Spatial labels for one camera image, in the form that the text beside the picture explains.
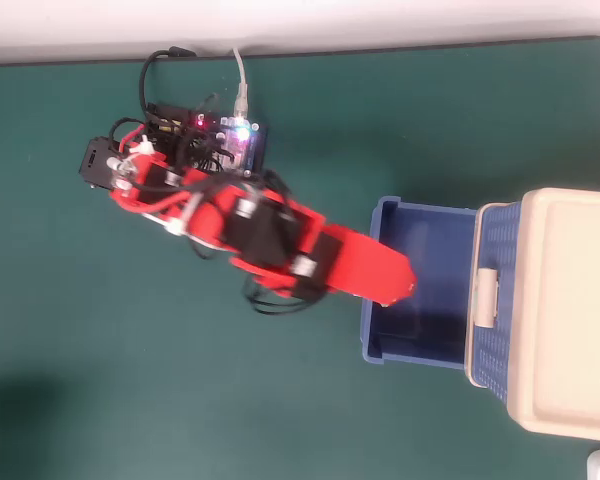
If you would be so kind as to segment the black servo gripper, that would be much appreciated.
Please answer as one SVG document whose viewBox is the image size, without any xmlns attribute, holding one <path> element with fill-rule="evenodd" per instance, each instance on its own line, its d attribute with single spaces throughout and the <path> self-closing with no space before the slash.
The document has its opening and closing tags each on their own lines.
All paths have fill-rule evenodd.
<svg viewBox="0 0 600 480">
<path fill-rule="evenodd" d="M 328 225 L 327 233 L 319 235 L 310 253 L 290 257 L 292 298 L 319 300 L 329 287 L 393 305 L 414 294 L 417 279 L 406 255 L 340 225 Z"/>
</svg>

